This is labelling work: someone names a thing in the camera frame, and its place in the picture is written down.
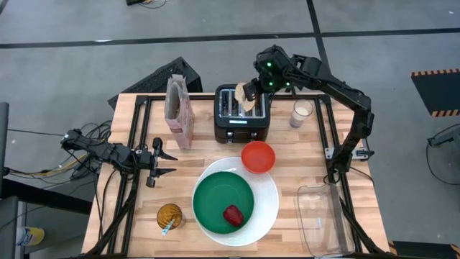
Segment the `yellow and white bottle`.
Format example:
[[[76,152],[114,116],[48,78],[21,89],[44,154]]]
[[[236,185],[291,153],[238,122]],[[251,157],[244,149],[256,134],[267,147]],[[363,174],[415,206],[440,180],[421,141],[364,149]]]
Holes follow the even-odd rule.
[[[45,231],[39,227],[18,227],[16,231],[16,246],[35,246],[45,237]]]

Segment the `white plate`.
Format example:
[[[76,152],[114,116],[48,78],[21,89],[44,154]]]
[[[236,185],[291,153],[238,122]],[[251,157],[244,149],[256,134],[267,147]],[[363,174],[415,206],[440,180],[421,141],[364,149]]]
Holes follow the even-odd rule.
[[[250,186],[254,194],[254,211],[249,221],[239,230],[230,234],[210,232],[196,220],[199,228],[214,242],[230,247],[250,245],[264,237],[273,227],[280,207],[280,195],[272,176],[268,173],[250,173],[242,164],[239,157],[222,158],[213,162],[204,170],[193,189],[193,195],[198,184],[207,176],[221,172],[231,172],[241,176]]]

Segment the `black hazard-striped floor mat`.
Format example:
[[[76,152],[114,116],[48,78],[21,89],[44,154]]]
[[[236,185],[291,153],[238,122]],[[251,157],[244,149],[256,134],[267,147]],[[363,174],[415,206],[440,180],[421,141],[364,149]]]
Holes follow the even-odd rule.
[[[460,116],[460,69],[411,73],[428,113],[432,117]]]

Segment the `small hazard-striped floor mat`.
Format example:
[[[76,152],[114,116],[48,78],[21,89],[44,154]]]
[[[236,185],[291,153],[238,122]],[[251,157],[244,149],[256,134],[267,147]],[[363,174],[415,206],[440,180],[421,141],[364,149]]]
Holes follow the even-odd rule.
[[[388,245],[390,252],[396,255],[435,259],[460,259],[460,248],[452,244],[389,241]]]

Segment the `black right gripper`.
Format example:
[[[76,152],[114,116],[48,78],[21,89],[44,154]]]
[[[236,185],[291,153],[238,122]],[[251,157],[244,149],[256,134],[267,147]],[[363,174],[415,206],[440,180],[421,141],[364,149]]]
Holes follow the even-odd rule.
[[[258,77],[254,83],[248,82],[242,86],[247,101],[254,101],[258,95],[269,91],[279,91],[292,86],[284,74],[284,70],[291,66],[286,52],[277,45],[273,45],[256,55],[254,68]]]

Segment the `red bowl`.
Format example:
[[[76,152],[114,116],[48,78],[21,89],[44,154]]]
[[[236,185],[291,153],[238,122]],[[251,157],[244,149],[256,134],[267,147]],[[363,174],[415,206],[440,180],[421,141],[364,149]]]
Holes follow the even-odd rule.
[[[267,173],[273,168],[275,161],[275,151],[266,142],[250,142],[241,151],[241,162],[251,173]]]

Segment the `dark red toy fruit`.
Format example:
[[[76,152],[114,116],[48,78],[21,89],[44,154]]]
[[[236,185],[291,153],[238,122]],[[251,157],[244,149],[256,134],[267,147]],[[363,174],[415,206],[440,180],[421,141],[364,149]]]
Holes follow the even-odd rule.
[[[244,223],[244,215],[235,205],[230,205],[223,212],[224,219],[233,227],[240,227]]]

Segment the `black four-slot toaster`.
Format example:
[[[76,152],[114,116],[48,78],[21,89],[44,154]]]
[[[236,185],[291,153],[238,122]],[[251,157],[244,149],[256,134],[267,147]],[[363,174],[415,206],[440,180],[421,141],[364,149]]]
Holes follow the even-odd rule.
[[[235,99],[236,85],[221,85],[214,99],[214,135],[220,143],[265,141],[270,127],[270,98],[262,94],[254,107],[244,111]]]

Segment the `glass of milk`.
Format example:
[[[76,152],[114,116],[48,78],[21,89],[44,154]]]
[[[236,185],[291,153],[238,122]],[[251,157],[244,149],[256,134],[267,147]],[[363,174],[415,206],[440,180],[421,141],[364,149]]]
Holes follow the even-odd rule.
[[[297,100],[293,105],[290,126],[299,128],[313,113],[313,103],[309,100]]]

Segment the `black metal table frame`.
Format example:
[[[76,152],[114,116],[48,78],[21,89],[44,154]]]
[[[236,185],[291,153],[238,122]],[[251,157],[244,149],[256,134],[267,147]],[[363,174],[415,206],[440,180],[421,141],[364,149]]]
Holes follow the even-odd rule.
[[[123,94],[114,112],[111,142],[138,145],[145,132],[146,143],[160,137],[164,151],[178,160],[161,160],[162,168],[176,171],[157,179],[154,188],[146,186],[147,171],[142,171],[134,208],[134,220],[129,242],[130,257],[302,257],[303,247],[295,212],[294,198],[301,186],[321,183],[326,174],[322,135],[315,115],[297,129],[289,124],[293,102],[275,100],[272,103],[268,143],[276,154],[271,176],[280,195],[280,207],[272,229],[259,241],[243,247],[229,247],[211,240],[198,226],[193,216],[191,199],[199,176],[214,161],[238,156],[240,144],[220,144],[213,133],[213,99],[192,101],[195,113],[194,137],[189,150],[181,150],[164,119],[161,98],[150,109],[137,106],[134,94]],[[156,217],[165,204],[176,204],[185,217],[181,228],[161,234]]]

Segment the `green plate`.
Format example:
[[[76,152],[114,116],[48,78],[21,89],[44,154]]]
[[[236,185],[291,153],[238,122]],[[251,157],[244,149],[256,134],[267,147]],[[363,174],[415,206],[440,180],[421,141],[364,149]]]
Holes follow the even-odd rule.
[[[233,227],[223,217],[226,207],[235,205],[244,215],[244,223]],[[254,211],[254,194],[249,184],[235,173],[221,171],[205,177],[195,189],[193,212],[204,229],[230,234],[242,228]]]

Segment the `toasted bagel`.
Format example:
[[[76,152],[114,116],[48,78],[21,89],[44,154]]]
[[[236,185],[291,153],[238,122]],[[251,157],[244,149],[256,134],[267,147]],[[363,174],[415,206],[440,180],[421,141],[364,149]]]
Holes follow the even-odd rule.
[[[248,83],[238,83],[235,88],[235,99],[238,101],[239,104],[241,104],[242,109],[245,112],[248,112],[254,108],[255,101],[248,101],[245,93],[244,93],[244,87]]]

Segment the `black perforated box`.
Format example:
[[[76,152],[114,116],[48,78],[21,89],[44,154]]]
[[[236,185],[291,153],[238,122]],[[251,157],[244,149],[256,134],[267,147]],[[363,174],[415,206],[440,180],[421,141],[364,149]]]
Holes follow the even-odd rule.
[[[182,75],[184,77],[189,93],[203,92],[201,77],[184,58],[179,57],[159,67],[153,73],[136,82],[121,93],[165,93],[168,79],[173,74]]]

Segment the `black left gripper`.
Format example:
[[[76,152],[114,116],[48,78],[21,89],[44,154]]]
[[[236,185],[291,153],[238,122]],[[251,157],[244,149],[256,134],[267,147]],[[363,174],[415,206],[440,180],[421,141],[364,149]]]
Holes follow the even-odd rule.
[[[163,150],[163,141],[159,137],[155,137],[152,146],[154,152],[151,153],[147,148],[135,149],[134,150],[134,167],[140,170],[151,170],[147,177],[146,186],[149,188],[155,187],[156,178],[160,176],[176,171],[175,168],[156,168],[157,158],[165,160],[178,160],[177,158],[168,155]]]

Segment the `pink strawberry yogurt cereal box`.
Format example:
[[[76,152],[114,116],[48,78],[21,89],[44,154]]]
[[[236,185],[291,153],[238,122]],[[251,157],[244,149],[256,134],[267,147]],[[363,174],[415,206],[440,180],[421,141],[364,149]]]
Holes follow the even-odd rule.
[[[191,149],[194,113],[185,78],[172,74],[167,81],[165,121],[181,150]]]

